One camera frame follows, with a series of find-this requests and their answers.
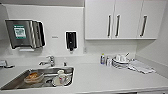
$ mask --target dispenser label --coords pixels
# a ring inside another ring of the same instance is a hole
[[[14,25],[16,39],[25,39],[26,33],[23,25]]]

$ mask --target black soap dispenser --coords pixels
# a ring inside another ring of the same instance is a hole
[[[73,52],[77,48],[76,32],[66,32],[67,49]]]

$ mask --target sink basin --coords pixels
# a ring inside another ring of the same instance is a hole
[[[1,90],[11,90],[11,89],[26,89],[26,88],[42,88],[42,87],[57,87],[52,84],[52,80],[55,77],[58,77],[57,72],[59,70],[64,70],[65,74],[71,74],[68,78],[69,81],[65,85],[61,86],[69,86],[72,83],[73,78],[73,67],[63,67],[63,68],[49,68],[49,69],[30,69],[26,70],[15,79],[7,83],[5,86],[1,88]],[[24,82],[24,79],[33,72],[42,72],[44,73],[44,78],[41,82],[35,84],[27,84]]]

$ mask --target stainless steel paper towel dispenser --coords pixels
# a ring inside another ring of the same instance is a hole
[[[5,20],[12,49],[45,45],[43,25],[33,20]]]

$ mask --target kitchen counter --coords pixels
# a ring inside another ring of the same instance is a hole
[[[124,93],[168,90],[168,79],[157,73],[142,74],[128,69],[117,69],[101,64],[74,64],[72,84],[66,87],[45,87],[3,90],[0,94],[75,94]],[[32,67],[0,70],[0,87]]]

